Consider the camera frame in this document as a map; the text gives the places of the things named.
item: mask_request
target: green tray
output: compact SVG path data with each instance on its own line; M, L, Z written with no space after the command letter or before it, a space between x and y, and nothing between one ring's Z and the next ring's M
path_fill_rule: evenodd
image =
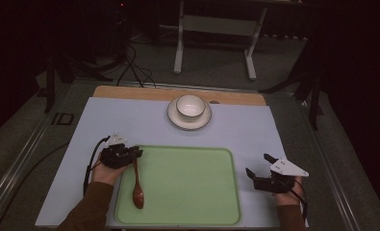
M115 209L125 224L222 225L241 218L232 153L225 148L140 145L144 207L133 204L133 167L124 172Z

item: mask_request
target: hand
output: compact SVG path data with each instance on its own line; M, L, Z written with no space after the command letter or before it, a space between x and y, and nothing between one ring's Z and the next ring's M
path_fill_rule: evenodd
M301 176L296 176L295 181L300 183L302 181ZM297 193L300 197L303 197L303 189L301 188L299 184L294 183L294 187L292 190ZM282 205L300 205L300 200L293 195L291 192L287 193L274 193L273 194L274 199L276 200L276 205L277 206L282 206Z
M101 155L102 154L99 155L99 158L97 158L97 161L94 164L95 168L92 171L91 182L102 182L113 186L117 177L126 169L127 166L118 169L106 167L99 161Z

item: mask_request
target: spoon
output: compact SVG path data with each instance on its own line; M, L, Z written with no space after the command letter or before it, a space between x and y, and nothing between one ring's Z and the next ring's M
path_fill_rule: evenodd
M135 168L136 175L136 185L133 189L133 203L138 209L142 209L144 205L144 194L142 193L141 186L139 185L139 170L138 170L138 159L133 160L133 167Z

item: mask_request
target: gray floor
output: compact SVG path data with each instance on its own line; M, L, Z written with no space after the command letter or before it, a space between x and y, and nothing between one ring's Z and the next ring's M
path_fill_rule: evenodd
M163 38L157 44L132 42L132 45L137 50L135 63L152 70L157 87L256 92L287 78L304 42L261 38L253 56L259 78L255 82L246 76L242 50L238 46L199 45L187 39L183 72L174 75L174 40ZM58 83L57 103L51 114L43 113L44 98L33 97L0 129L0 180L12 180L7 191L15 189L15 182L44 155L71 139L96 86L115 85L124 68L105 72L113 82L101 83L79 73L72 85ZM44 74L38 78L43 84ZM133 73L128 71L122 85L130 85L134 80ZM323 115L317 117L319 130L315 132L307 122L304 104L291 97L294 89L295 86L290 86L265 97L289 159L311 174L304 183L310 203L310 230L380 230L380 202L326 95L323 93L320 97ZM55 113L73 114L75 118L69 126L51 124ZM60 149L32 171L13 199L0 230L47 229L34 227L34 223L64 152L65 148ZM15 175L5 175L13 163L22 163L24 168ZM9 198L1 198L5 203L0 203L0 218Z

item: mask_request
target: saucer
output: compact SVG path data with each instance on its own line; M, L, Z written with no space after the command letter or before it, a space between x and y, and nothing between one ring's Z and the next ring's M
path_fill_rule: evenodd
M167 114L172 123L184 130L195 130L207 125L212 117L212 110L209 103L204 101L205 111L197 120L185 121L184 115L180 114L177 109L177 100L179 98L180 97L175 98L168 105Z

